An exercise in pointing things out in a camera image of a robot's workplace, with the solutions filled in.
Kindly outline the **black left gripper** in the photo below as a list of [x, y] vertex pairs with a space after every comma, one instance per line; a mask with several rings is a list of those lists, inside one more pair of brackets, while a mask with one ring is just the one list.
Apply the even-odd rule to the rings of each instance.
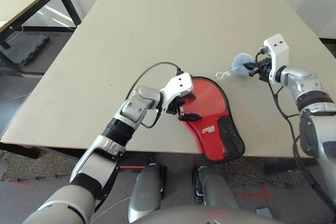
[[166, 112], [167, 114], [175, 115], [179, 114], [179, 121], [198, 121], [201, 120], [202, 117], [195, 113], [185, 113], [182, 105], [191, 104], [196, 100], [196, 96], [193, 93], [189, 93], [184, 97], [177, 96], [175, 97], [168, 105]]

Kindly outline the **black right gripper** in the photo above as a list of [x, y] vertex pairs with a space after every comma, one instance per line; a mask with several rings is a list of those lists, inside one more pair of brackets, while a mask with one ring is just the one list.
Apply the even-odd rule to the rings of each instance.
[[272, 62], [270, 57], [256, 62], [246, 62], [244, 63], [246, 68], [254, 68], [249, 71], [249, 75], [259, 74], [259, 80], [269, 81], [269, 74], [271, 72]]

